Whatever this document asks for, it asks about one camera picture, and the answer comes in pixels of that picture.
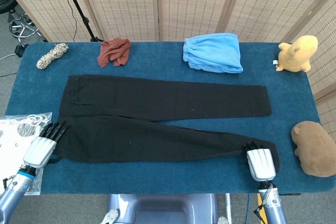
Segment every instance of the robotic hand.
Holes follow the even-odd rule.
[[[245,150],[247,154],[248,166],[252,178],[260,182],[258,189],[262,203],[254,211],[255,215],[265,223],[259,214],[264,207],[269,224],[287,224],[286,217],[282,210],[278,188],[271,181],[276,175],[271,151],[263,148],[262,145],[258,146],[256,142],[244,145],[243,150]]]
[[[24,166],[15,176],[3,180],[5,191],[0,198],[0,224],[8,224],[16,206],[25,192],[32,186],[36,169],[43,168],[49,161],[57,142],[69,128],[65,122],[49,123],[30,145],[24,156]],[[7,187],[7,181],[13,179]]]

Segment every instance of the stuffed animal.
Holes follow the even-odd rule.
[[[336,174],[336,143],[319,123],[304,121],[291,131],[302,170],[313,176]]]
[[[315,54],[318,41],[315,36],[305,35],[298,38],[292,45],[288,43],[279,44],[279,66],[277,71],[284,69],[291,72],[310,70],[309,59]]]

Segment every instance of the plastic bag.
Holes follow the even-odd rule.
[[[51,122],[52,113],[31,115],[6,115],[0,119],[0,180],[15,175],[24,164],[23,157],[31,142],[44,126]],[[36,171],[33,185],[26,195],[41,193],[43,168]],[[0,195],[4,187],[0,186]]]

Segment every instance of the woven panel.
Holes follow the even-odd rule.
[[[159,0],[160,40],[214,33],[229,0]]]
[[[157,0],[89,0],[105,39],[159,39]]]
[[[328,0],[312,17],[294,40],[302,35],[314,35],[319,47],[311,58],[307,73],[314,95],[336,85],[336,0]]]
[[[227,32],[240,41],[281,41],[313,0],[236,0]]]
[[[67,0],[17,0],[30,18],[43,31],[50,41],[72,41],[75,33],[75,20]],[[76,10],[72,0],[69,0],[77,20],[78,31],[75,41],[89,41],[90,36]],[[77,0],[84,14],[91,19],[83,0]],[[90,23],[94,34],[95,27]]]
[[[336,97],[322,102],[317,109],[323,128],[336,141]]]

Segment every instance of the blue cloth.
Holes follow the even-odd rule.
[[[54,44],[32,44],[22,58],[6,114],[52,112],[52,120],[56,121],[67,78],[75,74],[265,85],[272,106],[271,116],[165,123],[274,142],[280,156],[280,172],[274,183],[281,193],[331,190],[335,177],[305,174],[294,155],[296,147],[290,138],[290,131],[297,123],[319,121],[307,75],[302,71],[275,71],[272,61],[277,59],[278,43],[240,43],[239,46],[244,72],[217,74],[189,68],[181,58],[183,42],[133,42],[126,66],[107,65],[105,68],[97,64],[100,43],[69,43],[68,52],[45,70],[38,70],[36,62]],[[41,190],[42,193],[76,194],[252,193],[257,187],[245,158],[234,156],[176,163],[84,164],[63,159],[45,167]]]
[[[215,73],[241,73],[238,37],[235,34],[207,34],[186,39],[183,60],[193,69]]]

